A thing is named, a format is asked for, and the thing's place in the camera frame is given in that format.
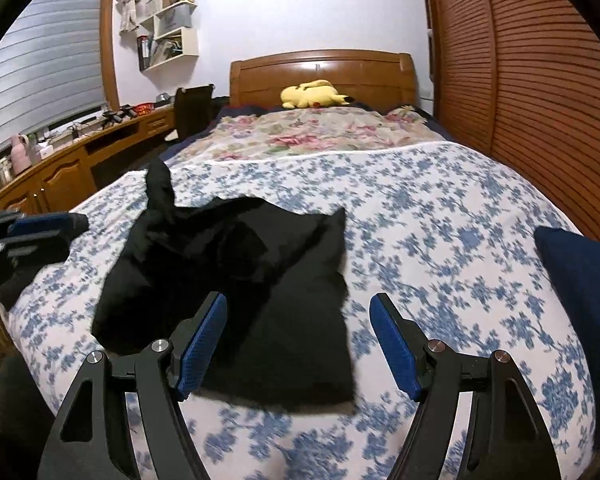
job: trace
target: wardrobe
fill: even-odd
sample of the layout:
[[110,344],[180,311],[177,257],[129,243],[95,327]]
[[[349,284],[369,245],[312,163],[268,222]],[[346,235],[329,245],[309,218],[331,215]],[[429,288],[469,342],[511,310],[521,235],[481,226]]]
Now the wardrobe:
[[600,240],[600,40],[569,0],[427,0],[434,114]]

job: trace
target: window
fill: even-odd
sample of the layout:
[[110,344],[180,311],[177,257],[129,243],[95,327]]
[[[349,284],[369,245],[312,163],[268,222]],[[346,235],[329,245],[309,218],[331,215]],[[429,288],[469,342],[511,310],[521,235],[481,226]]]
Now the window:
[[0,150],[14,134],[118,107],[112,0],[33,0],[0,41]]

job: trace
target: pink floral blanket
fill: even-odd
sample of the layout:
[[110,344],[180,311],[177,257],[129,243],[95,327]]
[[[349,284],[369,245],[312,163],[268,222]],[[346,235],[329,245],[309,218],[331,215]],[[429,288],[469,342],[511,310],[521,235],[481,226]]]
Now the pink floral blanket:
[[354,107],[224,117],[213,132],[170,159],[180,162],[276,158],[331,150],[380,150],[444,140],[410,106],[382,116]]

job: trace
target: headboard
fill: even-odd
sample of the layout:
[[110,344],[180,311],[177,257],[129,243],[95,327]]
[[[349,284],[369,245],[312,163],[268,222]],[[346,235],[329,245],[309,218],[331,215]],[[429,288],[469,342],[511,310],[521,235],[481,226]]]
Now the headboard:
[[416,77],[409,54],[303,50],[231,63],[231,105],[280,105],[282,89],[315,79],[327,79],[339,93],[380,111],[416,104]]

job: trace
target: blue and white floral sheet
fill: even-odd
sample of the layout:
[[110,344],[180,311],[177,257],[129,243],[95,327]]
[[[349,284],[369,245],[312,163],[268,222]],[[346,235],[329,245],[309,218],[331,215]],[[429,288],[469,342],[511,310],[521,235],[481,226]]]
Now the blue and white floral sheet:
[[[537,225],[575,227],[513,170],[458,144],[431,142],[184,162],[171,171],[179,205],[250,194],[299,213],[347,210],[344,316],[358,384],[355,414],[289,416],[191,396],[181,409],[211,478],[386,478],[416,405],[396,389],[370,328],[368,302],[381,291],[427,336],[457,351],[507,349],[540,406],[562,477],[575,479],[587,465],[594,430],[589,371],[532,237]],[[90,231],[73,243],[66,263],[39,273],[8,316],[55,412],[84,356],[98,347],[90,322],[102,283],[145,203],[138,171],[76,208],[89,216]],[[470,394],[461,394],[442,478],[458,471],[469,408]],[[128,414],[142,477],[155,478],[133,394]]]

